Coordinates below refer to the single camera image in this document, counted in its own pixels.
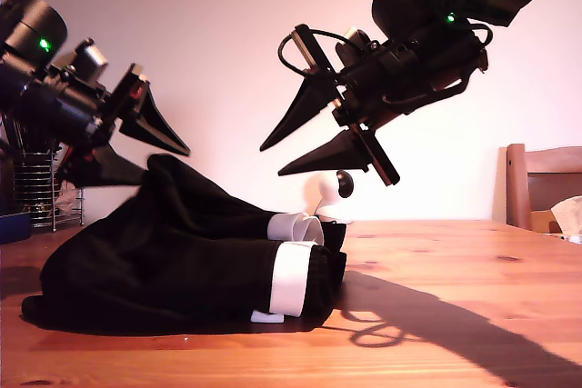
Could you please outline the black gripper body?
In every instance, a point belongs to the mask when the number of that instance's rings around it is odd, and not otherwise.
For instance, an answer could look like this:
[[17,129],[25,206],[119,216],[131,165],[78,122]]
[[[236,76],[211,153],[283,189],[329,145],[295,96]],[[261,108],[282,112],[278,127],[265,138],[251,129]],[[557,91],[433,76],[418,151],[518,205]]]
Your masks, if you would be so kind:
[[149,96],[143,67],[131,64],[114,91],[90,85],[67,69],[26,83],[26,122],[69,145],[102,144],[115,121],[134,122]]
[[343,130],[375,132],[366,141],[373,157],[368,169],[374,168],[384,184],[397,184],[400,175],[376,139],[376,130],[401,113],[392,98],[397,90],[394,73],[401,65],[396,53],[357,30],[343,36],[297,25],[290,40],[308,64],[305,70],[294,65],[290,69],[303,80],[314,76],[336,83],[338,98],[329,103],[336,122]]

